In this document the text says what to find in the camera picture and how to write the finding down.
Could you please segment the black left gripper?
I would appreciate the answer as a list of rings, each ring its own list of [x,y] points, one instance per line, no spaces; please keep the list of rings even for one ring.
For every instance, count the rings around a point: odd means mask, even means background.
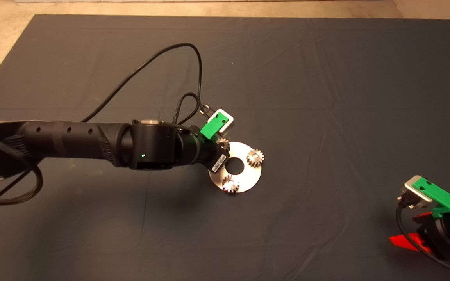
[[[217,174],[230,158],[230,142],[224,137],[213,136],[211,139],[197,134],[196,164],[202,164],[212,174]]]

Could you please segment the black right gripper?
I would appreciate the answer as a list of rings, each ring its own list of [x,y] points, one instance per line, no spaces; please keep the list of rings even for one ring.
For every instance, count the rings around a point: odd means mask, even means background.
[[[412,221],[420,226],[416,233],[409,233],[410,239],[427,253],[450,261],[450,213],[435,218],[432,212],[425,212],[414,216]],[[394,235],[389,240],[397,247],[419,251],[405,235]]]

